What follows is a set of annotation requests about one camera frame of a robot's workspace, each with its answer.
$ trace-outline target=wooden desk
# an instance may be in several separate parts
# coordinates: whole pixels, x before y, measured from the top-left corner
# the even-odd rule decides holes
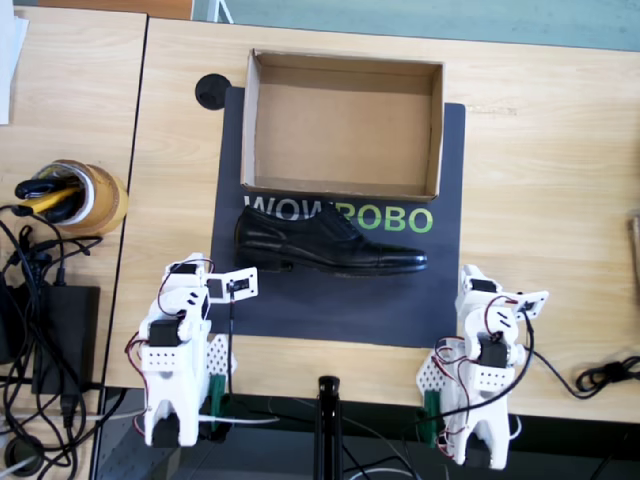
[[[0,127],[2,204],[16,201],[13,189],[19,181],[60,158],[100,165],[126,182],[146,15],[28,7],[15,11],[30,24],[14,78],[11,123]],[[16,234],[24,223],[9,213],[2,220]],[[40,240],[52,237],[46,229],[37,233]],[[90,257],[76,256],[67,263],[67,283],[101,288],[94,382],[102,381],[120,239],[118,228]],[[0,249],[4,265],[13,252],[6,237],[0,238]],[[97,392],[85,397],[95,412]],[[30,395],[20,403],[26,411],[34,405]],[[44,422],[34,421],[32,431],[43,443],[54,443],[44,427]],[[89,475],[91,449],[88,441],[79,452],[77,478]],[[49,475],[66,479],[69,470]]]
[[[461,263],[510,290],[548,289],[536,347],[567,377],[640,350],[627,212],[640,205],[640,54],[347,35],[151,19],[107,382],[141,387],[122,350],[163,268],[209,253],[222,111],[194,98],[220,73],[244,85],[249,49],[316,49],[447,63],[446,99],[467,106]],[[428,354],[341,342],[238,337],[238,393],[418,405]],[[520,414],[640,422],[638,385],[580,402],[536,362]]]

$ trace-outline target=shoe heel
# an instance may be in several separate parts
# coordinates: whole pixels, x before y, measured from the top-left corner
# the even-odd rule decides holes
[[[238,250],[233,263],[237,268],[256,267],[258,270],[266,272],[290,272],[293,270],[291,262],[255,250]]]

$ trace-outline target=white 3d-printed robot arm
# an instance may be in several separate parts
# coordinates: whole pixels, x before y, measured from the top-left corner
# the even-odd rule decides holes
[[[423,395],[440,392],[443,413],[498,397],[513,383],[514,365],[526,359],[524,346],[517,343],[523,312],[531,320],[537,318],[548,297],[548,292],[505,293],[478,267],[465,265],[455,303],[463,338],[448,338],[436,345],[424,362],[416,377]],[[465,463],[467,442],[475,433],[489,448],[490,467],[505,467],[510,441],[507,395],[447,416],[445,425],[440,435],[446,443],[441,450],[456,463]]]
[[[209,387],[209,307],[258,295],[255,268],[226,274],[209,270],[210,261],[202,254],[168,265],[162,291],[140,324],[139,338],[146,340],[140,352],[149,446],[195,445],[198,413]]]

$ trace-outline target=cardboard box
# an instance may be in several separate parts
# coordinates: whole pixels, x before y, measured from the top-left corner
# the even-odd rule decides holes
[[[427,202],[438,195],[442,63],[254,50],[242,185]]]

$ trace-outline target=tape roll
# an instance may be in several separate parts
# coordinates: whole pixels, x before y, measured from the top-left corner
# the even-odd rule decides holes
[[[96,165],[75,160],[57,160],[40,170],[34,178],[69,174],[78,177],[85,188],[83,205],[71,218],[57,225],[73,235],[104,235],[114,230],[127,214],[129,196],[122,181]]]

